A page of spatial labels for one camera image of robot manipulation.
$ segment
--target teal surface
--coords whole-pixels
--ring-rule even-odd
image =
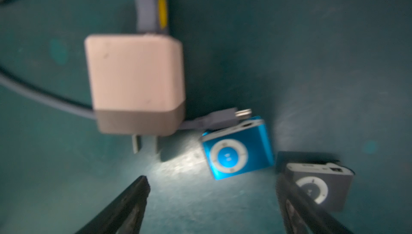
[[[237,106],[277,150],[339,155],[355,176],[335,216],[355,233],[412,232],[412,0],[170,0],[187,116]],[[0,65],[90,103],[84,38],[133,33],[133,0],[8,0]],[[283,233],[274,169],[214,180],[197,132],[143,138],[0,87],[0,232],[73,233],[139,175],[141,233]]]

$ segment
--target blue mp3 player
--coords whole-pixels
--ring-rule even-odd
[[[274,165],[265,121],[260,117],[205,132],[201,141],[216,180]]]

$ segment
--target gray mp3 player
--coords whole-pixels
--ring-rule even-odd
[[[348,168],[325,165],[288,163],[285,175],[328,211],[341,211],[345,205],[354,173]]]

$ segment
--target yellow label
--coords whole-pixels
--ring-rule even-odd
[[[162,29],[167,27],[167,4],[166,0],[158,0],[159,3],[159,23]]]
[[[167,27],[167,0],[157,0],[159,8],[159,23],[162,29]]]

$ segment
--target metal connector plug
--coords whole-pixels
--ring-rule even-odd
[[[248,119],[252,116],[252,109],[237,111],[235,115],[238,119]]]

